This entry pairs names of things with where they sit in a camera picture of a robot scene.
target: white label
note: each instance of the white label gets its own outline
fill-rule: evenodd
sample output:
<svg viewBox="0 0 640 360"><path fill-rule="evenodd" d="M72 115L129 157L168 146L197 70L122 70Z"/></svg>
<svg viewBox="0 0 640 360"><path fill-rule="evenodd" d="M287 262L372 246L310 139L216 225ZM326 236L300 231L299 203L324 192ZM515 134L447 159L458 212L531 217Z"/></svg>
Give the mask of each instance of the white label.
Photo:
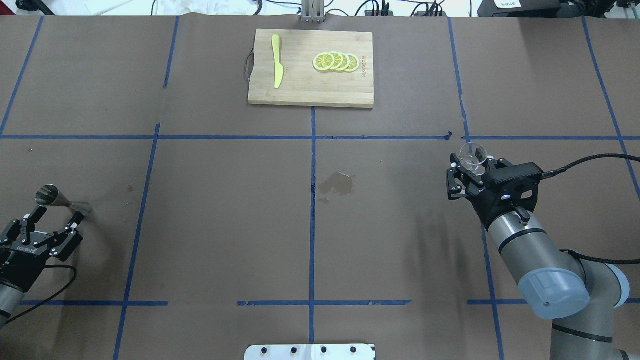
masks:
<svg viewBox="0 0 640 360"><path fill-rule="evenodd" d="M513 9L520 8L520 0L493 0L498 9Z"/></svg>

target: blue joint cap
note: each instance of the blue joint cap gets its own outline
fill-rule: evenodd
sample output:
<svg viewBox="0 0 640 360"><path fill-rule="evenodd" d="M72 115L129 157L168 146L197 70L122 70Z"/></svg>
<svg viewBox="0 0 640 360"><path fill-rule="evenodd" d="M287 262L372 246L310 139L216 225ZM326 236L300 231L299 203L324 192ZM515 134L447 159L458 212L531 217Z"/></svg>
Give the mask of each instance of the blue joint cap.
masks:
<svg viewBox="0 0 640 360"><path fill-rule="evenodd" d="M537 317L552 320L579 313L591 300L582 279L561 268L540 268L518 283L520 293Z"/></svg>
<svg viewBox="0 0 640 360"><path fill-rule="evenodd" d="M629 299L629 295L631 294L631 286L629 286L629 280L625 276L625 273L622 272L617 266L613 266L611 264L607 265L611 271L618 278L618 282L620 283L620 301L614 307L620 307L625 304L625 301Z"/></svg>

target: power strip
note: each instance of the power strip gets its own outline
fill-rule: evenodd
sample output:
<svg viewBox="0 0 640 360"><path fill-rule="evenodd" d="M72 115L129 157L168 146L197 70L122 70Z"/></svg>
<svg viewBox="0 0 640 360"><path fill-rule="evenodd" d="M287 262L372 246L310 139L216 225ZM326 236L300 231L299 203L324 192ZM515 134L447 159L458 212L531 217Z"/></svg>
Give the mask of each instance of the power strip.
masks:
<svg viewBox="0 0 640 360"><path fill-rule="evenodd" d="M365 10L364 11L364 15L365 16L373 16L373 10ZM394 11L393 10L389 10L389 14L387 16L393 16L394 15Z"/></svg>
<svg viewBox="0 0 640 360"><path fill-rule="evenodd" d="M244 360L376 360L370 344L252 345Z"/></svg>
<svg viewBox="0 0 640 360"><path fill-rule="evenodd" d="M426 14L427 12L417 12L413 15L413 17L424 17L424 14ZM442 17L446 17L447 13L442 12Z"/></svg>

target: yellow knife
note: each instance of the yellow knife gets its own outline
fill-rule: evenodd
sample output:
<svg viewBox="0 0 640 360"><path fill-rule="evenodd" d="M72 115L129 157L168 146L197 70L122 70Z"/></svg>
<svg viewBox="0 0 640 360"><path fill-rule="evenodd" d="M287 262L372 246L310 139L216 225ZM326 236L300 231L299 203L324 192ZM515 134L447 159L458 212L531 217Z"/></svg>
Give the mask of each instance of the yellow knife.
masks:
<svg viewBox="0 0 640 360"><path fill-rule="evenodd" d="M273 34L271 36L271 45L273 46L273 63L275 64L275 71L273 76L273 87L279 88L282 83L282 76L284 75L284 67L280 63L280 36Z"/></svg>

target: floor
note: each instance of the floor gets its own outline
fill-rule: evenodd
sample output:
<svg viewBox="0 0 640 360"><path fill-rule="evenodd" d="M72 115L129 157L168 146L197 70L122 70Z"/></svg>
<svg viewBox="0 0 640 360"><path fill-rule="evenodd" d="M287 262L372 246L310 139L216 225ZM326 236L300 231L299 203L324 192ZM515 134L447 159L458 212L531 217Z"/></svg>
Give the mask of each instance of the floor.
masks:
<svg viewBox="0 0 640 360"><path fill-rule="evenodd" d="M548 358L550 322L470 204L447 200L449 154L473 140L544 170L640 154L639 24L331 16L320 29L374 33L375 107L249 105L255 30L302 27L0 17L0 212L28 213L49 183L95 210L68 261L78 280L3 329L0 358L242 359L310 342ZM638 171L585 163L541 184L536 214L559 247L637 258ZM40 229L66 220L51 209ZM614 344L640 353L640 268L623 270ZM68 279L49 270L21 309Z"/></svg>

